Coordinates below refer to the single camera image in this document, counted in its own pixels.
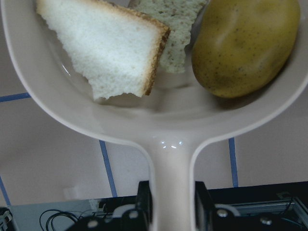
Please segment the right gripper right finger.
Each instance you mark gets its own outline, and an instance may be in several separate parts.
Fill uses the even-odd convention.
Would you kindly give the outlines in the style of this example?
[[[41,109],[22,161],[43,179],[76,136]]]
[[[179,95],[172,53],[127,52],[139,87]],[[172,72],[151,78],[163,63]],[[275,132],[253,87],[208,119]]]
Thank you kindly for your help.
[[[213,228],[214,202],[202,181],[195,182],[195,224],[197,229]]]

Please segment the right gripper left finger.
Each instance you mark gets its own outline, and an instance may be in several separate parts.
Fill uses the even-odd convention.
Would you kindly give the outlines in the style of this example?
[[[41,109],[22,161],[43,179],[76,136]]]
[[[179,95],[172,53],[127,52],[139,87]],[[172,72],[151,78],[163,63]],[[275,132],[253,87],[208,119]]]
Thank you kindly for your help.
[[[149,181],[139,182],[136,208],[143,212],[145,223],[149,228],[153,219],[153,202]]]

